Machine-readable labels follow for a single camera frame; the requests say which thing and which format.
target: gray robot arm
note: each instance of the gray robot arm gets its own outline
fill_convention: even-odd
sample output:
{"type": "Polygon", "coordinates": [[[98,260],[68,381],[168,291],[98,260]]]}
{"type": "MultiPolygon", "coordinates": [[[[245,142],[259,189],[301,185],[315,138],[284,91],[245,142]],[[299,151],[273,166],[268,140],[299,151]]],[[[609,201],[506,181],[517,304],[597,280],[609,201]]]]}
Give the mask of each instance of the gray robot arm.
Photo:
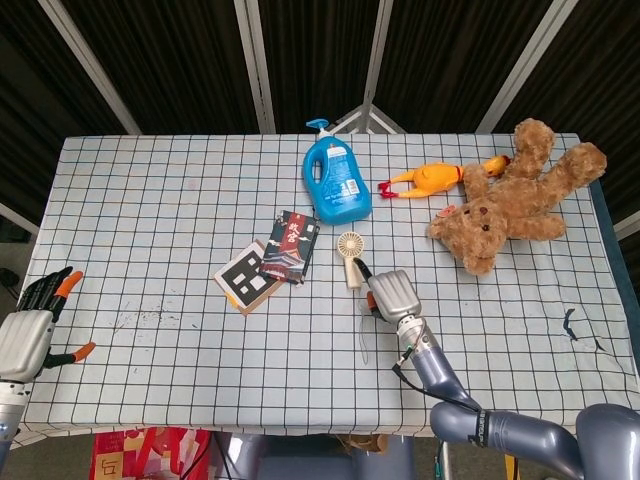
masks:
{"type": "Polygon", "coordinates": [[[72,268],[42,278],[26,288],[14,313],[0,324],[0,474],[27,406],[27,384],[43,368],[84,359],[95,347],[89,342],[74,353],[49,353],[55,324],[82,272],[72,268]]]}
{"type": "Polygon", "coordinates": [[[395,271],[371,276],[361,260],[354,261],[382,316],[397,322],[400,344],[408,346],[403,359],[411,358],[424,391],[446,400],[431,411],[431,427],[437,437],[532,460],[572,479],[640,480],[640,415],[618,405],[591,406],[578,415],[576,440],[546,420],[482,410],[462,387],[420,318],[420,301],[407,274],[395,271]]]}

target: teddy bear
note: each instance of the teddy bear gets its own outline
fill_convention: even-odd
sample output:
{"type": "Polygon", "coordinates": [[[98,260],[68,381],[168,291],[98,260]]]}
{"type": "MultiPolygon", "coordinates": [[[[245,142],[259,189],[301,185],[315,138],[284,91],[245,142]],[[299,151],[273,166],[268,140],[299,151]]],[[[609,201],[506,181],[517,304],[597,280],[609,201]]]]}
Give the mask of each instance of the teddy bear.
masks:
{"type": "Polygon", "coordinates": [[[464,170],[467,203],[445,209],[427,229],[462,261],[473,275],[489,273],[507,238],[551,240],[565,233],[562,217],[549,214],[573,190],[604,173],[605,155],[591,143],[581,143],[541,178],[553,147],[554,133],[543,122],[527,119],[516,126],[516,153],[504,175],[489,186],[481,165],[464,170]]]}

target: fan handle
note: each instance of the fan handle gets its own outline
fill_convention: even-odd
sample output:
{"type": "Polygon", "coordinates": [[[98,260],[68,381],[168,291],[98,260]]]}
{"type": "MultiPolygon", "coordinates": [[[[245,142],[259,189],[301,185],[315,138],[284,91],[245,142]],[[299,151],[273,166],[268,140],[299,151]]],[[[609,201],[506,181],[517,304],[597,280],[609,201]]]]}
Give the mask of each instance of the fan handle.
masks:
{"type": "Polygon", "coordinates": [[[362,287],[362,276],[353,257],[344,257],[344,274],[347,277],[347,287],[352,290],[362,287]]]}

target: grid tablecloth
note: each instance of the grid tablecloth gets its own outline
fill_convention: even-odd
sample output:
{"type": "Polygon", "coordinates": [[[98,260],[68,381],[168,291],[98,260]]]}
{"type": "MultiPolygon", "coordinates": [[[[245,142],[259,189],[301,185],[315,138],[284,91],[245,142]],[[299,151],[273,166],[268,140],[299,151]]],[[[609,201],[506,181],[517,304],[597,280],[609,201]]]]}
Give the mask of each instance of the grid tablecloth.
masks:
{"type": "MultiPolygon", "coordinates": [[[[510,135],[342,138],[372,191],[425,162],[513,153],[510,135]]],[[[212,276],[254,239],[265,242],[279,211],[312,213],[300,166],[313,142],[67,139],[27,281],[66,265],[83,270],[52,352],[98,346],[84,363],[37,379],[18,442],[142,424],[431,434],[434,402],[390,370],[394,329],[363,319],[362,293],[346,287],[335,243],[352,229],[374,272],[402,268],[415,281],[430,327],[485,408],[570,430],[593,403],[640,408],[625,313],[587,188],[556,209],[566,236],[510,240],[479,278],[425,237],[436,212],[464,201],[462,186],[428,199],[374,194],[368,219],[321,226],[303,286],[284,285],[246,318],[234,310],[212,276]],[[563,328],[569,309],[577,341],[563,328]]],[[[577,142],[558,135],[552,162],[577,142]]]]}

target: yellow rubber chicken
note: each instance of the yellow rubber chicken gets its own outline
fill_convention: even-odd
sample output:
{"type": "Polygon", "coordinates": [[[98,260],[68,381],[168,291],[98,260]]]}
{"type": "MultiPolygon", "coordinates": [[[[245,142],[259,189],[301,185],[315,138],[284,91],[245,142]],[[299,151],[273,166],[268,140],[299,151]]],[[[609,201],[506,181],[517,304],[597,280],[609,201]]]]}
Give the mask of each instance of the yellow rubber chicken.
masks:
{"type": "MultiPolygon", "coordinates": [[[[491,157],[482,166],[489,176],[501,175],[507,168],[511,159],[506,155],[491,157]]],[[[464,169],[456,165],[446,163],[429,163],[415,170],[410,170],[402,175],[392,178],[388,182],[380,183],[378,190],[384,198],[421,198],[428,197],[437,192],[443,192],[452,188],[456,183],[462,181],[464,169]],[[416,188],[406,192],[391,192],[391,184],[398,182],[413,182],[416,188]]]]}

